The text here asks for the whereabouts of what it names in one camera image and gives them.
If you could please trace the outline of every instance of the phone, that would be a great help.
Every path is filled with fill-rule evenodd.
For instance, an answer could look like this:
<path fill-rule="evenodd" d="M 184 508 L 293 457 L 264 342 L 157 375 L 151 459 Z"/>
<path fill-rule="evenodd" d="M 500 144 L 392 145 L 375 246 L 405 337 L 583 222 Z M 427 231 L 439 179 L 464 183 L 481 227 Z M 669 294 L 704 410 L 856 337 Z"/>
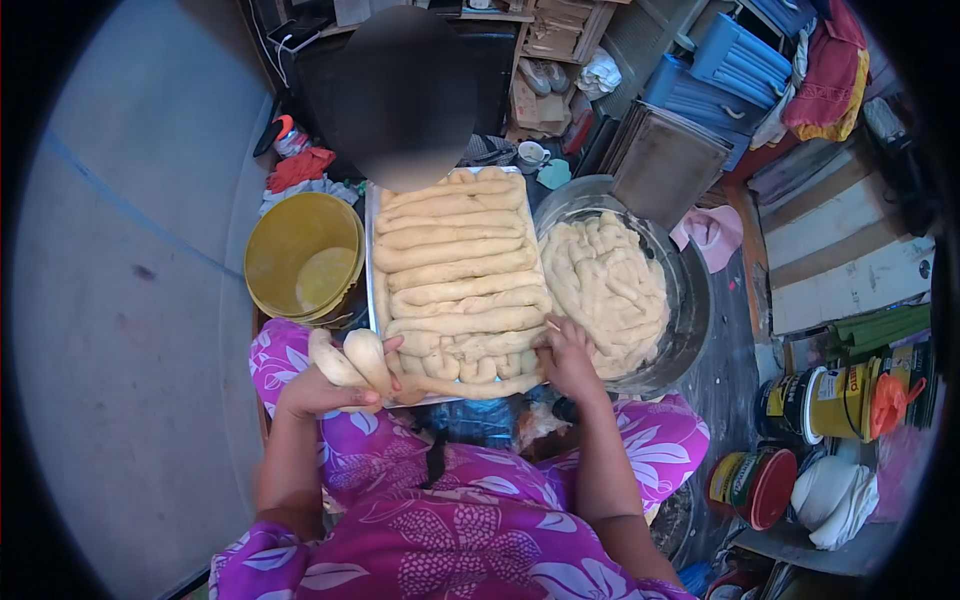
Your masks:
<path fill-rule="evenodd" d="M 282 50 L 298 52 L 303 46 L 320 37 L 320 32 L 332 20 L 328 16 L 304 16 L 297 20 L 291 19 L 269 32 L 267 38 Z"/>

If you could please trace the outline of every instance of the yellow plastic bucket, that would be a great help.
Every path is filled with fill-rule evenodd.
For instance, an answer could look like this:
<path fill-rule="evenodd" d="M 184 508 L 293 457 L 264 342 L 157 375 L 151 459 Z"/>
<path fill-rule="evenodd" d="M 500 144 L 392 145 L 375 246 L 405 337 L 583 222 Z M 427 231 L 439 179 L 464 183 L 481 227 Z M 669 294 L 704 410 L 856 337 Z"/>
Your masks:
<path fill-rule="evenodd" d="M 322 284 L 313 286 L 311 302 L 304 306 L 298 298 L 300 271 L 318 252 L 330 249 L 341 249 L 336 251 L 341 260 L 331 262 L 331 271 Z M 360 278 L 365 257 L 363 224 L 356 211 L 329 194 L 304 192 L 274 206 L 253 228 L 244 276 L 253 302 L 267 315 L 323 324 L 342 317 L 336 313 Z"/>
<path fill-rule="evenodd" d="M 810 401 L 813 433 L 869 442 L 871 398 L 879 376 L 879 358 L 817 375 Z"/>

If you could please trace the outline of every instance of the pink floral pattern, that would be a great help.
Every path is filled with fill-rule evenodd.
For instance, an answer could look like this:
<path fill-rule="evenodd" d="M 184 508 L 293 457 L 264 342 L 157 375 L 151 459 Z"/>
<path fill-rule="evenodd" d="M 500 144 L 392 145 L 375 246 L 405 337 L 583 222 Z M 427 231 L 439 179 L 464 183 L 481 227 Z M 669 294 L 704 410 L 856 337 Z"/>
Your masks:
<path fill-rule="evenodd" d="M 273 319 L 251 346 L 270 414 L 307 367 L 308 331 Z M 698 467 L 709 432 L 681 396 L 618 400 L 613 410 L 645 508 Z M 317 420 L 324 489 L 347 509 L 323 541 L 255 523 L 211 561 L 210 597 L 690 598 L 634 580 L 569 512 L 579 452 L 537 465 L 500 450 L 449 444 L 444 476 L 426 481 L 428 445 L 387 411 Z"/>

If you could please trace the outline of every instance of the concrete wall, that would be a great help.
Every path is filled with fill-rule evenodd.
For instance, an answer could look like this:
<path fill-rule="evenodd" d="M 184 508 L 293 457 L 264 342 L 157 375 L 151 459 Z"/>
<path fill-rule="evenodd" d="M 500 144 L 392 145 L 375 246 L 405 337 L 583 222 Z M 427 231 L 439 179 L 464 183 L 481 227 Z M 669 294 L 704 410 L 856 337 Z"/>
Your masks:
<path fill-rule="evenodd" d="M 17 230 L 29 438 L 117 597 L 201 571 L 253 516 L 243 250 L 270 97 L 232 0 L 127 0 L 69 76 Z"/>

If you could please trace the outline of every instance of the hand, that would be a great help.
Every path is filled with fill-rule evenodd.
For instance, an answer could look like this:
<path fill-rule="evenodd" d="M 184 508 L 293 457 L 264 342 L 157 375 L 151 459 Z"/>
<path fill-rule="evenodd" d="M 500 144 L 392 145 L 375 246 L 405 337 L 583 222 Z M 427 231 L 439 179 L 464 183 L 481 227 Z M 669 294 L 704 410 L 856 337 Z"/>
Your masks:
<path fill-rule="evenodd" d="M 383 353 L 389 354 L 403 344 L 398 335 L 383 343 Z M 400 382 L 391 373 L 394 390 L 400 391 Z M 311 364 L 290 380 L 280 392 L 277 402 L 300 419 L 314 419 L 318 415 L 344 408 L 345 406 L 373 406 L 382 398 L 369 388 L 340 388 L 327 380 L 317 365 Z"/>
<path fill-rule="evenodd" d="M 590 362 L 596 346 L 587 331 L 568 317 L 547 315 L 546 322 L 546 331 L 533 343 L 546 380 L 574 402 L 607 399 L 603 382 Z"/>

